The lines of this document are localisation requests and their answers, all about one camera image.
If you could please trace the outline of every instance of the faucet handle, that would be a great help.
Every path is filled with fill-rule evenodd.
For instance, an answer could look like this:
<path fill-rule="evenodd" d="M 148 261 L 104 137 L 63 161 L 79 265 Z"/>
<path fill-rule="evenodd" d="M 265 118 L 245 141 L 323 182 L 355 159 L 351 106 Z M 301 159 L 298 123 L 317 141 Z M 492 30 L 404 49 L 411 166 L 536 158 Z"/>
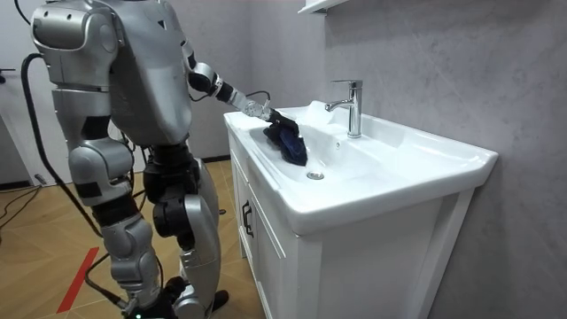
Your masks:
<path fill-rule="evenodd" d="M 362 89 L 362 80 L 334 80 L 331 83 L 348 83 L 348 89 Z"/>

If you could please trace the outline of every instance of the floor marking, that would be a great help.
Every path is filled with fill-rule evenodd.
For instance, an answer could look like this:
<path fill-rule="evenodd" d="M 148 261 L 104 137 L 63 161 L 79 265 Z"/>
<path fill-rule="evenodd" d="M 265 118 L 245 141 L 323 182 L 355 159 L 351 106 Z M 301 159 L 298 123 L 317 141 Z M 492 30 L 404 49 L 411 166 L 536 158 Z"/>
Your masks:
<path fill-rule="evenodd" d="M 57 309 L 56 314 L 66 312 L 69 309 L 71 309 L 71 306 L 73 305 L 75 298 L 77 298 L 77 295 L 79 294 L 79 290 L 81 289 L 82 282 L 85 279 L 85 273 L 87 272 L 87 269 L 89 269 L 90 265 L 92 265 L 93 261 L 95 261 L 95 258 L 97 257 L 97 253 L 98 253 L 98 247 L 89 249 L 89 252 L 85 256 L 85 260 L 82 261 L 82 264 L 79 267 L 79 270 L 77 271 L 77 275 L 75 275 L 73 282 L 71 283 L 69 289 L 67 290 L 67 293 L 65 294 L 65 297 L 61 301 L 61 304 L 59 305 L 59 309 Z"/>

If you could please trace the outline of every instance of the black cable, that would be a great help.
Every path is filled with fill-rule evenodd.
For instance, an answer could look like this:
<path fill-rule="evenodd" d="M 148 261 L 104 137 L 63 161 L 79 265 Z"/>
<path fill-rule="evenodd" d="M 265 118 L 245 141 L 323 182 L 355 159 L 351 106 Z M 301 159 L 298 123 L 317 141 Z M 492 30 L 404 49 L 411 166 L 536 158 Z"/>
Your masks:
<path fill-rule="evenodd" d="M 27 200 L 27 202 L 26 202 L 26 204 L 24 204 L 24 206 L 20 207 L 19 210 L 18 210 L 16 213 L 14 213 L 14 215 L 12 215 L 12 217 L 8 218 L 8 220 L 7 220 L 6 222 L 4 222 L 2 225 L 0 225 L 0 230 L 2 230 L 2 228 L 3 228 L 4 226 L 6 226 L 6 225 L 8 224 L 8 222 L 11 222 L 14 218 L 16 218 L 16 216 L 18 216 L 19 213 L 21 213 L 21 212 L 26 208 L 26 206 L 27 206 L 29 203 L 31 203 L 32 200 L 34 200 L 34 198 L 37 196 L 37 194 L 39 193 L 39 190 L 40 190 L 41 188 L 42 188 L 41 186 L 38 186 L 38 187 L 36 187 L 36 188 L 35 188 L 34 190 L 32 190 L 32 191 L 29 191 L 29 192 L 27 192 L 27 193 L 25 193 L 25 194 L 23 194 L 23 195 L 18 196 L 17 198 L 15 198 L 15 199 L 13 199 L 12 201 L 10 201 L 10 203 L 8 203 L 8 204 L 4 207 L 4 214 L 3 214 L 2 217 L 0 217 L 0 218 L 4 218 L 4 217 L 8 214 L 8 207 L 9 207 L 12 203 L 14 203 L 16 200 L 18 200 L 18 199 L 20 199 L 20 198 L 26 196 L 27 194 L 30 194 L 30 193 L 32 193 L 32 192 L 35 192 L 34 195 L 33 195 L 30 199 Z M 2 233 L 0 232 L 0 245 L 1 245 L 1 244 L 2 244 Z"/>
<path fill-rule="evenodd" d="M 156 255 L 156 261 L 158 262 L 159 267 L 159 286 L 161 290 L 163 290 L 163 266 L 161 266 L 161 261 L 159 261 L 158 255 Z"/>
<path fill-rule="evenodd" d="M 268 91 L 265 91 L 265 90 L 259 90 L 259 91 L 255 91 L 255 92 L 246 94 L 246 97 L 251 97 L 251 96 L 254 96 L 254 95 L 260 94 L 260 93 L 266 94 L 266 96 L 268 97 L 268 100 L 271 100 L 271 99 L 272 99 L 272 97 L 269 95 L 269 92 L 268 92 Z"/>
<path fill-rule="evenodd" d="M 130 143 L 124 132 L 120 132 L 122 136 L 122 143 L 128 148 L 128 150 L 132 153 L 132 158 L 134 158 L 134 151 L 136 150 L 136 145 L 134 144 L 134 149 L 130 148 Z M 130 186 L 132 186 L 132 191 L 134 190 L 134 186 L 136 184 L 136 179 L 134 177 L 134 163 L 132 163 L 132 167 L 130 168 Z"/>
<path fill-rule="evenodd" d="M 16 10 L 18 10 L 18 13 L 20 15 L 20 17 L 26 21 L 26 23 L 28 25 L 30 25 L 29 20 L 26 18 L 26 16 L 24 15 L 24 12 L 21 11 L 20 7 L 19 7 L 19 1 L 18 0 L 14 0 L 14 5 L 16 6 Z"/>
<path fill-rule="evenodd" d="M 38 190 L 40 187 L 41 186 L 34 187 L 31 191 L 21 194 L 17 198 L 12 199 L 8 204 L 6 204 L 6 206 L 4 206 L 4 213 L 2 214 L 2 216 L 0 216 L 0 219 L 3 219 L 8 214 L 8 208 L 10 207 L 11 204 L 13 204 L 16 200 L 23 198 L 27 194 L 33 193 L 34 191 Z"/>
<path fill-rule="evenodd" d="M 97 261 L 95 261 L 95 263 L 93 263 L 85 272 L 85 283 L 87 283 L 87 285 L 96 290 L 97 292 L 99 292 L 100 294 L 102 294 L 105 298 L 107 298 L 110 302 L 112 302 L 114 305 L 118 305 L 122 300 L 119 296 L 115 295 L 112 292 L 109 292 L 108 290 L 106 290 L 105 288 L 99 286 L 98 284 L 95 284 L 92 280 L 90 280 L 90 272 L 92 271 L 92 269 L 96 268 L 98 265 L 100 265 L 103 261 L 106 260 L 106 258 L 108 258 L 110 256 L 109 253 L 105 253 L 104 256 L 100 257 Z"/>
<path fill-rule="evenodd" d="M 133 197 L 133 198 L 136 198 L 136 197 L 138 197 L 138 196 L 140 196 L 140 195 L 142 195 L 142 194 L 144 194 L 144 193 L 145 193 L 145 190 L 141 190 L 141 191 L 137 192 L 136 194 L 132 195 L 132 197 Z"/>
<path fill-rule="evenodd" d="M 16 192 L 16 191 L 25 191 L 25 190 L 31 190 L 31 189 L 34 189 L 34 188 L 35 188 L 35 186 L 29 186 L 29 187 L 24 187 L 24 188 L 17 189 L 17 190 L 0 191 L 0 194 L 9 194 L 9 193 L 13 193 L 13 192 Z"/>
<path fill-rule="evenodd" d="M 97 229 L 97 226 L 95 226 L 94 222 L 90 219 L 89 215 L 87 214 L 87 212 L 85 212 L 84 208 L 82 208 L 82 206 L 79 203 L 79 201 L 77 200 L 77 198 L 73 195 L 73 193 L 65 185 L 65 183 L 63 182 L 61 177 L 59 177 L 57 172 L 55 172 L 55 170 L 51 166 L 49 160 L 47 159 L 47 155 L 45 154 L 45 149 L 43 148 L 42 133 L 40 132 L 39 124 L 37 122 L 37 115 L 35 114 L 34 100 L 32 98 L 32 93 L 31 93 L 31 90 L 29 88 L 29 79 L 27 78 L 27 71 L 29 69 L 29 65 L 31 64 L 31 62 L 34 59 L 41 58 L 41 57 L 42 57 L 42 55 L 39 54 L 39 53 L 32 53 L 32 54 L 28 55 L 26 58 L 24 58 L 24 61 L 21 64 L 21 75 L 20 75 L 21 76 L 21 85 L 22 85 L 23 90 L 24 90 L 24 96 L 26 97 L 27 112 L 29 113 L 29 119 L 32 122 L 32 130 L 34 131 L 35 146 L 37 147 L 37 152 L 39 153 L 39 157 L 42 159 L 43 165 L 48 170 L 48 172 L 50 172 L 51 176 L 55 180 L 55 183 L 57 183 L 57 185 L 59 187 L 61 187 L 61 189 L 69 197 L 69 199 L 71 199 L 71 201 L 73 202 L 75 207 L 77 207 L 77 209 L 79 210 L 79 213 L 81 213 L 82 218 L 84 218 L 85 221 L 87 221 L 87 223 L 92 228 L 92 230 L 95 232 L 95 234 L 97 234 L 97 236 L 99 236 L 99 237 L 102 237 L 102 234 Z"/>
<path fill-rule="evenodd" d="M 144 159 L 144 164 L 147 166 L 148 165 L 148 158 L 145 156 L 145 149 L 140 148 L 140 151 L 142 151 L 142 158 Z M 147 196 L 146 196 L 146 193 L 144 191 L 144 197 L 142 198 L 142 204 L 140 204 L 140 207 L 138 208 L 138 211 L 140 211 L 140 212 L 142 212 L 142 208 L 144 208 L 146 197 Z"/>
<path fill-rule="evenodd" d="M 198 102 L 198 101 L 202 100 L 202 99 L 205 98 L 205 97 L 208 97 L 208 94 L 205 94 L 204 96 L 202 96 L 202 97 L 200 97 L 200 98 L 198 98 L 198 99 L 193 98 L 193 96 L 192 96 L 191 94 L 189 94 L 189 98 L 190 98 L 191 101 L 193 101 L 193 102 Z"/>

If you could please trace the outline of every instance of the faucet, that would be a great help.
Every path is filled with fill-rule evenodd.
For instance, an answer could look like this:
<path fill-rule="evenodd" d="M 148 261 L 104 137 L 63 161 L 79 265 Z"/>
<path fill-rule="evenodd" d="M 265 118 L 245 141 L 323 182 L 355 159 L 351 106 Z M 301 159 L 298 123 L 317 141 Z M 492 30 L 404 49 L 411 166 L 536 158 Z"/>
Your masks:
<path fill-rule="evenodd" d="M 361 116 L 362 116 L 362 80 L 340 80 L 332 82 L 347 82 L 348 96 L 347 100 L 335 101 L 325 104 L 325 111 L 332 112 L 337 107 L 348 107 L 348 137 L 361 137 Z"/>

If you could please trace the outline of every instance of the gray wall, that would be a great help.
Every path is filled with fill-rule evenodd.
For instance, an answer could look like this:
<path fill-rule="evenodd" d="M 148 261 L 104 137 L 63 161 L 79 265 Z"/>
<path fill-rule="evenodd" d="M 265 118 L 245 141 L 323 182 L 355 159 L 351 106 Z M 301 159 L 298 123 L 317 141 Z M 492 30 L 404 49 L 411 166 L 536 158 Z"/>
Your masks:
<path fill-rule="evenodd" d="M 169 0 L 197 61 L 212 66 L 243 92 L 252 88 L 250 5 L 247 1 Z M 192 91 L 193 97 L 202 93 Z M 235 110 L 215 98 L 193 103 L 190 145 L 201 158 L 229 154 L 229 138 L 222 115 Z"/>
<path fill-rule="evenodd" d="M 2 150 L 0 184 L 27 182 L 29 175 L 27 175 L 26 166 L 2 118 L 0 118 L 0 150 Z"/>
<path fill-rule="evenodd" d="M 365 113 L 501 155 L 430 318 L 565 318 L 567 3 L 351 0 L 324 21 L 301 6 L 252 4 L 252 83 L 279 105 L 360 78 Z"/>

